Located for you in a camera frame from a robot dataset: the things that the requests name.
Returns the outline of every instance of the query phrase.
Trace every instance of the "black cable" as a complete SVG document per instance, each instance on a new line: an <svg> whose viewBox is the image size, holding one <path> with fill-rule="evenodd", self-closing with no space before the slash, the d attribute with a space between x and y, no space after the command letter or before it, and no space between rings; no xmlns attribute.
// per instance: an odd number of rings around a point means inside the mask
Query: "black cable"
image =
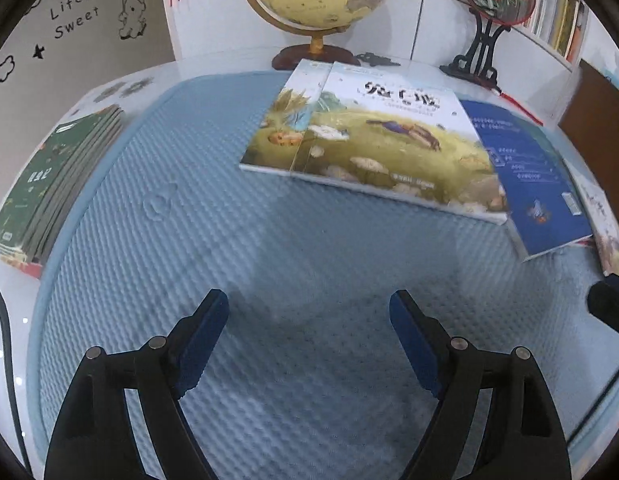
<svg viewBox="0 0 619 480"><path fill-rule="evenodd" d="M607 395L609 394L609 392L611 391L611 389L614 387L614 385L616 384L616 382L619 380L619 369L616 370L616 373L612 376L612 378L608 381L608 383L606 384L605 388L603 388L603 391L600 393L600 395L598 397L596 397L596 400L593 402L592 407L589 409L589 411L587 411L587 413L585 414L585 416L583 417L583 420L580 421L579 425L576 427L576 429L574 431L572 431L572 434L569 436L569 438L567 439L567 445L569 446L572 441L576 438L576 435L578 435L578 433L580 433L580 431L585 427L585 425L590 421L590 419L592 418L594 412L596 410L598 410L599 406L601 405L601 403L603 402L603 399L605 397L607 397Z"/></svg>
<svg viewBox="0 0 619 480"><path fill-rule="evenodd" d="M3 295L0 293L0 332L3 339L3 361L4 361L4 378L7 383L7 395L9 396L9 407L12 410L12 419L14 420L14 429L16 430L16 438L18 439L18 447L22 455L27 473L32 475L32 466L29 462L27 449L25 447L25 439L22 437L22 427L20 426L20 416L18 415L18 404L16 403L16 390L14 389L14 362L12 361L12 331L9 327L9 313L7 305L4 302Z"/></svg>

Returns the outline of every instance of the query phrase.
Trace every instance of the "metal screw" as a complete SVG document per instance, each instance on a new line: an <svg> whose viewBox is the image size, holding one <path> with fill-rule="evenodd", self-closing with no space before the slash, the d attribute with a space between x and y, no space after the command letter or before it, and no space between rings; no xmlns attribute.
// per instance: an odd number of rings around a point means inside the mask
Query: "metal screw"
<svg viewBox="0 0 619 480"><path fill-rule="evenodd" d="M84 356L87 359L96 359L100 355L100 347L92 346L87 352L84 353Z"/></svg>
<svg viewBox="0 0 619 480"><path fill-rule="evenodd" d="M467 350L468 346L469 343L466 339L463 339L462 337L455 337L451 340L451 347L455 348L456 350Z"/></svg>
<svg viewBox="0 0 619 480"><path fill-rule="evenodd" d="M149 340L149 347L157 350L159 348L163 348L163 346L167 343L167 338L162 335L154 336Z"/></svg>
<svg viewBox="0 0 619 480"><path fill-rule="evenodd" d="M516 355L523 360L527 360L531 357L531 352L526 349L524 346L519 346L516 348Z"/></svg>

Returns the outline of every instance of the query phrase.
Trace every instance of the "table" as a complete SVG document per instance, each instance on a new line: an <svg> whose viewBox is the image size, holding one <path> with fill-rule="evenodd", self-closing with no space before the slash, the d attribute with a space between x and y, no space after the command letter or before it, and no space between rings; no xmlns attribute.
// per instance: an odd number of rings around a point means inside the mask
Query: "table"
<svg viewBox="0 0 619 480"><path fill-rule="evenodd" d="M157 97L168 88L173 87L181 81L188 80L198 75L213 74L213 73L240 73L249 70L267 70L269 60L275 54L276 49L261 49L252 50L249 52L237 52L237 53L221 53L217 55L207 56L204 59L189 59L181 62L175 62L168 65L156 67L153 69L145 70L141 73L137 73L132 76L124 78L128 83L137 82L141 80L147 80L153 78L147 86L141 91L130 95L127 98L118 99L119 104L126 110L128 114L128 120L132 121L142 115L144 110L153 102ZM444 76L438 69L429 67L426 65L403 62L403 66L395 67L390 70L408 71L410 74L416 75L423 84L430 86L446 86L452 88L462 96L469 96L472 98L478 98L494 102L499 105L504 103L493 94L486 92L483 89L477 88L468 83L453 80ZM75 114L87 114L92 111L96 111L106 105L111 104L116 100L116 96L112 96L109 99L101 100L98 103L94 103L94 99L99 96L102 91L109 85L101 88L94 89L94 91L87 94L81 99L75 107L68 111L65 117L59 120L59 123L67 121L71 116ZM556 134L551 139L559 150L569 159L571 162L580 166L583 170L583 163L579 160L578 154L569 145L569 142L561 137L560 133ZM16 305L18 311L17 316L21 314L23 316L29 316L31 319L33 303L35 299L35 289L31 287L25 294L14 294L14 284L18 282L20 276L13 275L7 271L4 274L9 274L8 279L12 280L10 285L10 291L5 291L8 304L10 307ZM22 324L18 326L18 331L14 329L15 337L26 337L26 329L31 324ZM587 321L583 326L579 327L579 330L574 332L571 336L569 348L560 348L558 351L563 355L578 355L578 359L570 362L567 360L565 366L558 371L557 375L557 388L570 388L574 381L574 370L583 371L583 368L579 368L584 365L587 370L587 374L590 375L591 380L589 384L585 386L588 389L587 395L583 399L583 411L588 407L588 400L595 397L595 395L602 389L605 382L613 374L615 367L619 362L619 338L614 339L611 330L598 323L593 318ZM19 352L17 347L14 355L14 368L17 376L25 376L25 355L24 351ZM26 386L29 381L29 376L25 377ZM614 424L619 422L619 386L613 392L614 396L610 396L608 399L608 406L606 411L600 416L595 417L592 423L585 428L583 437L574 441L574 445L571 449L571 455L573 459L573 468L576 478L582 475L583 471L587 468L587 464L595 457L595 453L602 450L606 446L608 439L613 436L609 434L613 429ZM18 388L19 404L24 405L23 388ZM571 426L575 426L577 423L576 418L572 416L570 421ZM30 456L35 456L36 453L33 449L32 440L30 436L29 421L24 424L24 430L27 434L28 447L30 449ZM594 448L592 449L592 441L596 439Z"/></svg>

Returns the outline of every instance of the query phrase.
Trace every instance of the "barcode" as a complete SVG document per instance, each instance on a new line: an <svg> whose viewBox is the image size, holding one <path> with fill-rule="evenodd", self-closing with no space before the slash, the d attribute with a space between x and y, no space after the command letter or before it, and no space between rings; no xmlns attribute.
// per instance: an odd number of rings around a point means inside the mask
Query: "barcode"
<svg viewBox="0 0 619 480"><path fill-rule="evenodd" d="M565 203L567 204L567 207L569 208L573 216L579 216L583 214L583 212L578 206L578 202L576 201L576 199L573 197L571 193L561 193L561 194L563 195L563 200L565 200Z"/></svg>

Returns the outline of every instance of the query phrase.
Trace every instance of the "embossed pattern on mat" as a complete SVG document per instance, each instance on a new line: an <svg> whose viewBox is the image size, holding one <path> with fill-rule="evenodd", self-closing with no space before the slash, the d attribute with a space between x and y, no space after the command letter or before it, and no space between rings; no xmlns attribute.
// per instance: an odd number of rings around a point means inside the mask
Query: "embossed pattern on mat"
<svg viewBox="0 0 619 480"><path fill-rule="evenodd" d="M28 404L39 453L87 348L139 348L213 287L227 292L230 318L181 404L221 479L399 478L435 402L389 324L398 288L478 348L528 346L570 431L603 386L574 344L595 326L584 306L600 277L594 254L566 248L522 264L502 226L241 171L287 77L180 84L92 176L35 310ZM619 345L599 339L613 370ZM161 477L141 412L130 411L147 472ZM459 470L480 438L475 429Z"/></svg>

